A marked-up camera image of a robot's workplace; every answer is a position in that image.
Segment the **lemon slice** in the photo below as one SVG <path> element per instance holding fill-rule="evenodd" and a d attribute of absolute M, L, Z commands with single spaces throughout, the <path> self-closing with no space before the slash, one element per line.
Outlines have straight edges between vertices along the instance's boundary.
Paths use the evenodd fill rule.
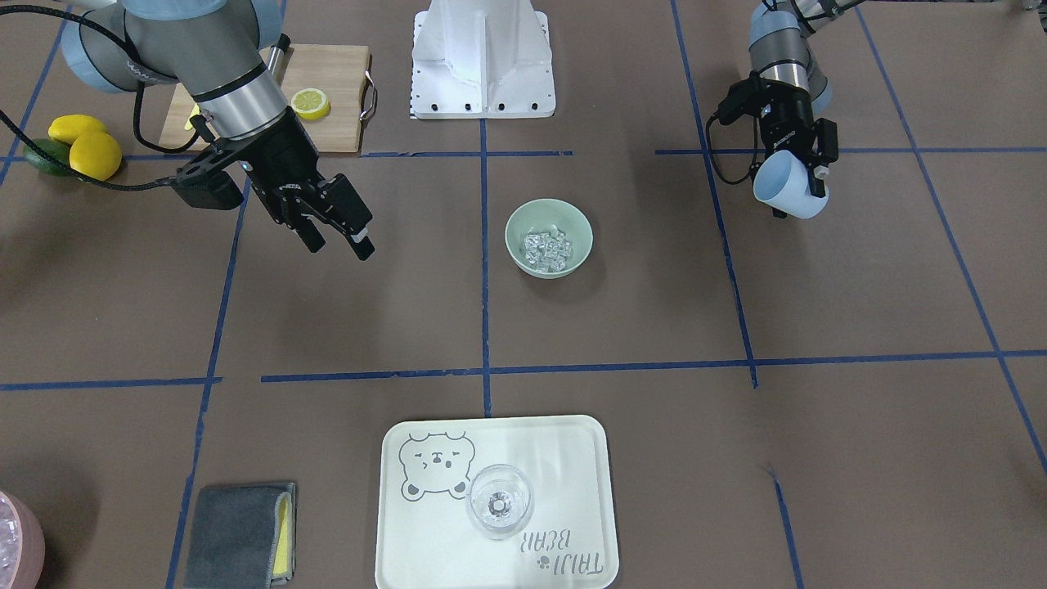
<path fill-rule="evenodd" d="M 331 112 L 331 103 L 322 90 L 306 88 L 291 97 L 291 109 L 306 120 L 316 120 Z"/>

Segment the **glass cup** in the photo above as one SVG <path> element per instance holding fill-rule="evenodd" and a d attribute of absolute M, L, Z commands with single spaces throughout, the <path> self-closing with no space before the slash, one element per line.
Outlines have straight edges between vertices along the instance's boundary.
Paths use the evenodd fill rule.
<path fill-rule="evenodd" d="M 506 540 L 531 520 L 531 483 L 509 465 L 492 465 L 476 474 L 466 501 L 469 515 L 491 540 Z"/>

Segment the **bear illustration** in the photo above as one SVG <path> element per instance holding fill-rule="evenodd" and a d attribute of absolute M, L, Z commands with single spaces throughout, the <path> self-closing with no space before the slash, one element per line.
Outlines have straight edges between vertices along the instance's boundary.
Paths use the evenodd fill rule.
<path fill-rule="evenodd" d="M 400 447 L 403 498 L 418 501 L 426 493 L 447 493 L 464 499 L 469 490 L 469 466 L 475 456 L 476 449 L 465 432 L 458 437 L 443 433 L 416 438 L 411 434 Z"/>

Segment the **green bowl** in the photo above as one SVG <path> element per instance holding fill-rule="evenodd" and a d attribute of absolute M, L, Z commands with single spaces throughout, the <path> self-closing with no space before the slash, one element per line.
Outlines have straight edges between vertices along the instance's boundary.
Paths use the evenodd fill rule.
<path fill-rule="evenodd" d="M 524 236 L 531 232 L 560 229 L 571 242 L 567 265 L 557 272 L 542 272 L 528 265 L 524 256 Z M 567 275 L 582 265 L 593 250 L 593 226 L 577 206 L 555 198 L 540 198 L 524 203 L 506 223 L 506 248 L 521 270 L 535 277 L 553 278 Z"/>

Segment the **blue tape line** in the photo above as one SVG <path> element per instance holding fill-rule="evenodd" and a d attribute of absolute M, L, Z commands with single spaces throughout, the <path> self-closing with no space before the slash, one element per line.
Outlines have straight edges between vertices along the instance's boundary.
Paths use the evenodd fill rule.
<path fill-rule="evenodd" d="M 687 75 L 687 89 L 691 93 L 691 108 L 694 109 L 694 123 L 698 129 L 698 140 L 701 143 L 703 159 L 706 162 L 706 175 L 709 177 L 709 189 L 712 192 L 713 209 L 716 212 L 716 225 L 719 227 L 720 241 L 723 244 L 723 259 L 727 262 L 727 272 L 731 278 L 731 288 L 734 290 L 734 307 L 738 314 L 738 327 L 741 330 L 741 341 L 745 346 L 745 358 L 749 360 L 750 378 L 753 381 L 753 388 L 760 386 L 756 376 L 756 363 L 753 362 L 753 345 L 749 340 L 749 327 L 745 326 L 745 312 L 741 305 L 741 291 L 738 290 L 738 278 L 734 273 L 734 263 L 731 260 L 731 244 L 727 237 L 727 226 L 723 224 L 723 211 L 720 210 L 719 194 L 716 190 L 716 178 L 713 177 L 712 160 L 708 153 L 709 143 L 706 140 L 706 132 L 701 128 L 701 110 L 698 108 L 698 96 L 694 90 L 694 78 L 691 75 L 691 61 L 687 58 L 687 46 L 684 44 L 684 29 L 680 25 L 680 10 L 676 8 L 676 0 L 669 0 L 672 6 L 672 20 L 676 25 L 676 41 L 680 43 L 680 56 L 684 60 L 684 73 Z"/>
<path fill-rule="evenodd" d="M 267 375 L 263 383 L 310 383 L 316 381 L 381 381 L 384 379 L 429 379 L 436 377 L 475 377 L 483 368 L 441 370 L 383 370 L 374 372 L 328 372 L 321 375 Z"/>
<path fill-rule="evenodd" d="M 207 413 L 207 406 L 210 404 L 211 387 L 215 383 L 215 368 L 218 366 L 218 352 L 222 345 L 222 331 L 225 327 L 225 312 L 229 307 L 229 292 L 232 289 L 232 274 L 237 268 L 237 249 L 240 247 L 240 231 L 244 227 L 244 211 L 247 210 L 247 203 L 250 194 L 250 181 L 244 185 L 244 202 L 240 205 L 240 214 L 237 217 L 237 229 L 232 233 L 232 246 L 229 249 L 229 263 L 225 270 L 225 286 L 222 288 L 222 303 L 218 310 L 218 323 L 215 326 L 215 340 L 211 343 L 210 360 L 207 363 L 207 383 L 203 386 L 203 393 L 200 395 L 200 412 L 197 414 L 196 437 L 193 443 L 193 468 L 188 477 L 185 478 L 185 489 L 182 491 L 182 504 L 178 513 L 178 527 L 175 529 L 175 543 L 171 549 L 171 565 L 168 568 L 166 589 L 175 589 L 175 575 L 178 573 L 178 559 L 182 553 L 182 540 L 185 537 L 185 522 L 190 513 L 190 501 L 193 498 L 193 489 L 196 485 L 196 471 L 200 462 L 200 447 L 203 445 L 204 415 Z"/>
<path fill-rule="evenodd" d="M 375 151 L 359 157 L 570 157 L 573 151 Z"/>
<path fill-rule="evenodd" d="M 912 153 L 911 148 L 840 148 L 840 153 Z"/>
<path fill-rule="evenodd" d="M 793 577 L 796 580 L 796 589 L 803 589 L 803 572 L 800 570 L 800 557 L 796 551 L 796 538 L 793 536 L 793 522 L 788 517 L 788 505 L 785 504 L 785 493 L 782 492 L 781 482 L 778 480 L 778 473 L 773 468 L 767 468 L 767 473 L 775 481 L 775 495 L 778 497 L 778 513 L 782 517 L 782 528 L 785 530 L 785 543 L 788 545 L 788 559 L 793 563 Z"/>
<path fill-rule="evenodd" d="M 55 383 L 8 383 L 0 384 L 0 391 L 62 391 L 73 389 L 127 389 L 133 387 L 187 387 L 205 385 L 208 381 L 220 383 L 221 379 L 135 379 L 127 381 L 67 381 Z"/>
<path fill-rule="evenodd" d="M 1047 357 L 1047 350 L 1011 350 L 1003 353 L 1007 358 L 1043 358 Z"/>
<path fill-rule="evenodd" d="M 552 372 L 629 372 L 638 370 L 690 370 L 695 368 L 741 368 L 748 360 L 711 360 L 697 362 L 638 362 L 627 364 L 575 364 L 560 366 L 504 366 L 491 375 L 544 375 Z"/>
<path fill-rule="evenodd" d="M 66 6 L 66 12 L 72 9 L 72 4 Z M 62 43 L 62 32 L 65 30 L 65 26 L 69 21 L 63 19 L 62 24 L 59 25 L 59 31 L 54 35 L 54 43 L 51 44 L 51 52 L 47 54 L 47 61 L 44 62 L 44 69 L 40 72 L 40 77 L 37 80 L 36 87 L 32 88 L 32 94 L 29 96 L 29 104 L 25 107 L 25 113 L 22 114 L 22 121 L 19 123 L 18 128 L 25 131 L 26 126 L 29 123 L 29 116 L 32 114 L 32 109 L 37 106 L 37 98 L 40 97 L 40 90 L 44 87 L 44 81 L 47 80 L 47 72 L 51 70 L 51 64 L 54 63 L 54 55 L 59 52 L 59 46 Z M 18 137 L 10 143 L 10 150 L 7 151 L 7 160 L 4 161 L 3 167 L 0 167 L 0 186 L 3 185 L 3 181 L 7 179 L 7 171 L 10 169 L 12 158 L 15 157 L 15 153 L 18 151 L 18 144 L 21 140 Z"/>
<path fill-rule="evenodd" d="M 489 241 L 487 224 L 487 119 L 480 119 L 480 218 L 481 248 L 484 252 L 483 284 L 481 286 L 481 303 L 483 307 L 482 338 L 484 343 L 484 417 L 491 416 L 491 317 L 488 309 L 489 291 Z"/>
<path fill-rule="evenodd" d="M 996 353 L 942 353 L 928 355 L 873 355 L 857 357 L 816 357 L 756 359 L 758 366 L 804 366 L 814 364 L 864 364 L 881 362 L 928 362 L 946 360 L 995 359 Z"/>
<path fill-rule="evenodd" d="M 872 33 L 869 31 L 869 26 L 865 22 L 865 16 L 862 14 L 862 9 L 855 7 L 854 13 L 857 15 L 857 20 L 862 24 L 862 30 L 865 32 L 865 37 L 869 41 L 869 47 L 872 48 L 872 56 L 876 60 L 876 66 L 879 68 L 879 73 L 884 77 L 887 90 L 891 94 L 891 100 L 894 101 L 894 108 L 898 111 L 898 118 L 901 120 L 901 127 L 906 130 L 906 135 L 909 137 L 909 143 L 912 145 L 913 155 L 916 156 L 916 161 L 919 163 L 920 172 L 923 174 L 923 181 L 927 182 L 928 190 L 931 192 L 931 199 L 934 201 L 934 207 L 938 211 L 938 218 L 941 220 L 941 226 L 945 230 L 945 235 L 949 237 L 949 244 L 953 248 L 953 254 L 956 255 L 956 262 L 959 264 L 960 271 L 963 273 L 963 279 L 967 282 L 967 289 L 971 291 L 971 298 L 974 299 L 975 308 L 978 309 L 978 316 L 981 318 L 982 325 L 985 329 L 985 334 L 988 336 L 989 343 L 993 345 L 993 350 L 997 355 L 997 360 L 1000 363 L 1000 369 L 1003 371 L 1003 377 L 1007 381 L 1007 387 L 1010 389 L 1010 397 L 1015 400 L 1015 405 L 1018 406 L 1018 412 L 1022 416 L 1022 422 L 1025 424 L 1025 430 L 1028 432 L 1029 439 L 1032 441 L 1032 448 L 1035 450 L 1037 457 L 1040 459 L 1040 467 L 1043 469 L 1044 473 L 1047 474 L 1047 455 L 1044 454 L 1043 445 L 1040 444 L 1040 437 L 1037 435 L 1032 422 L 1029 420 L 1029 414 L 1025 409 L 1025 403 L 1022 401 L 1022 395 L 1018 392 L 1015 380 L 1010 376 L 1010 369 L 1007 367 L 1007 361 L 1004 358 L 1003 353 L 1000 350 L 1000 344 L 996 339 L 996 334 L 993 332 L 993 325 L 989 324 L 988 316 L 985 314 L 985 308 L 982 305 L 981 297 L 978 296 L 978 290 L 975 288 L 974 279 L 971 277 L 967 265 L 963 260 L 963 254 L 960 253 L 960 247 L 956 243 L 956 236 L 953 234 L 952 227 L 949 225 L 949 219 L 945 217 L 945 210 L 941 206 L 941 201 L 938 199 L 938 191 L 934 187 L 934 182 L 931 181 L 931 174 L 927 169 L 927 164 L 923 162 L 923 156 L 920 155 L 920 150 L 916 146 L 916 139 L 913 136 L 912 129 L 909 127 L 909 120 L 906 118 L 906 113 L 901 110 L 901 103 L 898 100 L 898 95 L 894 91 L 894 85 L 891 84 L 891 78 L 887 74 L 887 68 L 884 66 L 884 60 L 879 56 L 879 51 L 876 49 L 876 43 L 872 40 Z"/>
<path fill-rule="evenodd" d="M 571 157 L 573 151 L 488 151 L 487 157 Z"/>
<path fill-rule="evenodd" d="M 920 153 L 1047 153 L 1047 146 L 918 148 Z"/>
<path fill-rule="evenodd" d="M 1047 357 L 1047 350 L 1010 350 L 1003 353 L 1010 358 Z M 758 366 L 809 366 L 825 364 L 879 364 L 894 362 L 942 362 L 956 360 L 996 359 L 993 352 L 983 353 L 939 353 L 922 355 L 870 355 L 852 357 L 815 357 L 755 359 Z M 743 368 L 750 365 L 745 359 L 681 361 L 681 362 L 638 362 L 622 364 L 574 364 L 538 366 L 499 366 L 484 368 L 447 368 L 430 370 L 389 370 L 375 372 L 330 372 L 317 375 L 269 375 L 262 377 L 262 383 L 306 383 L 316 381 L 375 381 L 382 379 L 428 379 L 439 377 L 476 377 L 490 375 L 548 375 L 558 372 L 623 372 L 640 370 L 693 370 L 700 368 Z"/>
<path fill-rule="evenodd" d="M 359 157 L 480 157 L 478 151 L 374 151 Z"/>

